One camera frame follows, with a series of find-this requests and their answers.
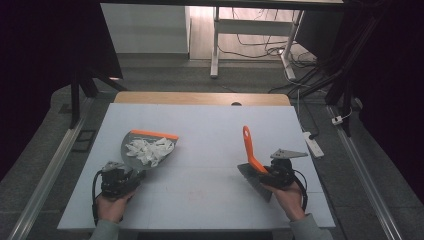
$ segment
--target human hand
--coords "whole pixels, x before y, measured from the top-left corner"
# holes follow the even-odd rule
[[[305,211],[302,209],[302,191],[296,182],[283,188],[283,190],[265,184],[262,185],[274,193],[290,221],[298,221],[306,217]]]
[[[119,223],[122,216],[124,215],[128,200],[135,194],[135,192],[136,191],[134,190],[118,199],[106,198],[100,194],[96,199],[99,220],[103,219],[114,223]]]

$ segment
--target gray spatula head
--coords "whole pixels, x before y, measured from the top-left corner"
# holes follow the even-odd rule
[[[261,195],[265,201],[269,202],[271,200],[272,192],[265,189],[259,182],[258,172],[256,172],[249,163],[237,165],[237,168],[249,184],[259,193],[259,195]]]

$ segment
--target orange handle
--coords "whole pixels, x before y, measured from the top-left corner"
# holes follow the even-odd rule
[[[255,156],[253,155],[252,139],[250,137],[250,131],[247,126],[243,127],[243,138],[244,146],[246,147],[247,160],[249,161],[250,165],[258,172],[268,173],[264,166],[262,166],[262,164],[256,160]]]

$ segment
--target sleeve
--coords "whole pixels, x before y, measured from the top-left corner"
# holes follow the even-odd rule
[[[118,240],[118,234],[118,224],[106,220],[99,220],[90,240]]]
[[[333,240],[330,231],[318,227],[312,214],[307,214],[302,220],[290,222],[290,227],[296,240]]]

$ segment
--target white table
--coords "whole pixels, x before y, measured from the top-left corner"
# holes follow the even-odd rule
[[[121,229],[273,230],[289,220],[275,198],[265,202],[237,169],[246,163],[242,127],[249,126],[254,154],[264,165],[278,148],[308,152],[293,107],[122,104],[110,105],[58,229],[93,230],[91,184],[108,161],[122,161],[131,129],[176,134],[173,153],[149,170],[120,223]],[[311,212],[320,227],[334,221],[310,156],[292,160],[308,181]],[[100,180],[97,193],[100,192]]]

